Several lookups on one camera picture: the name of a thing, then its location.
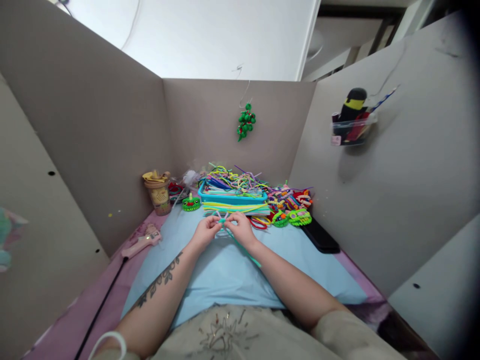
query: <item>clear plastic holder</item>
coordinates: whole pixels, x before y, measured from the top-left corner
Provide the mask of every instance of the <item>clear plastic holder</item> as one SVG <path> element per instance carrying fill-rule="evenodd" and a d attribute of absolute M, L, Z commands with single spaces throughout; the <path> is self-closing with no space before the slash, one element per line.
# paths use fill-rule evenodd
<path fill-rule="evenodd" d="M 373 112 L 364 119 L 332 122 L 330 144 L 332 146 L 361 145 L 367 140 L 372 124 L 377 121 L 377 114 Z"/>

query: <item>forearm tattoo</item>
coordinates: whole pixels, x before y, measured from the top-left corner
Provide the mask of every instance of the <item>forearm tattoo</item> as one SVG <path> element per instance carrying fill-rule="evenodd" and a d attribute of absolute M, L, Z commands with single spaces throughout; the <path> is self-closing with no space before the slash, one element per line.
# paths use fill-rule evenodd
<path fill-rule="evenodd" d="M 135 305 L 133 305 L 132 309 L 135 307 L 141 308 L 142 305 L 147 302 L 148 295 L 150 295 L 150 299 L 153 298 L 155 295 L 155 292 L 157 291 L 157 286 L 162 285 L 162 281 L 164 285 L 167 285 L 167 283 L 173 279 L 172 270 L 175 269 L 175 266 L 180 262 L 179 258 L 180 258 L 180 255 L 182 254 L 183 252 L 180 251 L 180 253 L 175 257 L 175 259 L 173 259 L 171 264 L 168 265 L 166 269 L 163 270 L 162 273 L 158 275 L 158 277 L 155 280 L 153 280 L 153 282 L 150 284 L 149 287 L 147 287 L 145 292 L 142 295 L 140 295 Z"/>

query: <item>hanging green ornament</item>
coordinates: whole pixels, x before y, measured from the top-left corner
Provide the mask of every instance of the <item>hanging green ornament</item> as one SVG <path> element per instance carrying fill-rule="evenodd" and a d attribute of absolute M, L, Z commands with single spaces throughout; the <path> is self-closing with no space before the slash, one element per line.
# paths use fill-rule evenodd
<path fill-rule="evenodd" d="M 245 110 L 240 113 L 240 117 L 238 118 L 238 128 L 236 129 L 236 133 L 238 134 L 238 141 L 247 137 L 248 132 L 254 129 L 253 124 L 257 122 L 256 115 L 253 112 L 250 112 L 252 109 L 252 104 L 249 102 L 245 105 Z"/>

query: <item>light blue paper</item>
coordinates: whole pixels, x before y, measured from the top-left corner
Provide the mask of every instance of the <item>light blue paper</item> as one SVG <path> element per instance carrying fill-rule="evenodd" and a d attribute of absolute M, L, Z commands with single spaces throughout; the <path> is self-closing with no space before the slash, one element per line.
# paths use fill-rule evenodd
<path fill-rule="evenodd" d="M 182 211 L 176 206 L 161 227 L 162 242 L 145 258 L 125 302 L 123 316 L 147 287 L 188 244 L 203 209 Z M 255 236 L 278 255 L 308 274 L 343 304 L 361 304 L 367 295 L 333 255 L 319 252 L 304 232 L 292 225 L 253 229 Z M 213 304 L 234 304 L 284 309 L 261 270 L 220 231 L 200 256 L 193 270 L 172 327 L 177 327 Z"/>

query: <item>hot glue gun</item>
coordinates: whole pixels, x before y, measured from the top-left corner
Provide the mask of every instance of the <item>hot glue gun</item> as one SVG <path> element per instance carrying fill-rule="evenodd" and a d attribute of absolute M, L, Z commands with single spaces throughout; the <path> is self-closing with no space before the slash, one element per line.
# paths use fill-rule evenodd
<path fill-rule="evenodd" d="M 139 237 L 136 244 L 123 250 L 121 256 L 131 259 L 147 246 L 155 246 L 160 241 L 162 241 L 162 234 L 160 234 L 160 231 L 153 224 L 149 224 L 146 228 L 145 236 Z"/>

